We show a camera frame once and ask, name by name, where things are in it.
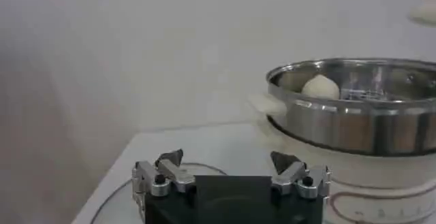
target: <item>steamed bun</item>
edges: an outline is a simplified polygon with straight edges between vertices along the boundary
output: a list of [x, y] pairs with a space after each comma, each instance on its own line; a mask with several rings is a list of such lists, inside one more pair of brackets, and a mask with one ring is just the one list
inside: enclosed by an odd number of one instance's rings
[[339, 99], [339, 87], [333, 80], [318, 74], [302, 88], [301, 93], [306, 96], [322, 99]]

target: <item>pot handle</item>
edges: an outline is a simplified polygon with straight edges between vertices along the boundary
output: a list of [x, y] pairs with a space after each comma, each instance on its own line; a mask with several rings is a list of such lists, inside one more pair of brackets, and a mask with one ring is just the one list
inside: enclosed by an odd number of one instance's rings
[[251, 95], [248, 97], [248, 102], [254, 110], [261, 114], [278, 116], [287, 112], [286, 104], [269, 93]]

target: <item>screw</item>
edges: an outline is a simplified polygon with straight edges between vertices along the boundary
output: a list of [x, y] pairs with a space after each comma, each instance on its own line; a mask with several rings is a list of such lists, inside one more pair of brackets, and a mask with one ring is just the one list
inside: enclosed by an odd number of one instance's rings
[[302, 179], [302, 184], [306, 187], [310, 187], [313, 185], [313, 179], [310, 176], [306, 176]]
[[163, 183], [165, 183], [165, 176], [163, 174], [158, 174], [155, 177], [155, 183], [156, 185], [162, 185]]

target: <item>stainless steel pot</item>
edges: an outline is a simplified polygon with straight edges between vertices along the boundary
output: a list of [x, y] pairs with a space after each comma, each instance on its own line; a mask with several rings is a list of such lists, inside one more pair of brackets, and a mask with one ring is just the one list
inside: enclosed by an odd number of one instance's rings
[[[336, 82], [340, 99], [300, 93], [318, 74]], [[266, 79], [268, 92], [285, 105], [268, 119], [303, 142], [383, 157], [436, 151], [436, 63], [324, 59], [278, 67]]]

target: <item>white wall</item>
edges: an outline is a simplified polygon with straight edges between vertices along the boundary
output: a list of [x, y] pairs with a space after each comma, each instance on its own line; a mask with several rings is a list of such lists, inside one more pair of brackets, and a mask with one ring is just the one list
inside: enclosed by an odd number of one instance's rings
[[418, 1], [0, 0], [0, 222], [67, 223], [136, 131], [247, 119], [277, 65], [431, 60]]

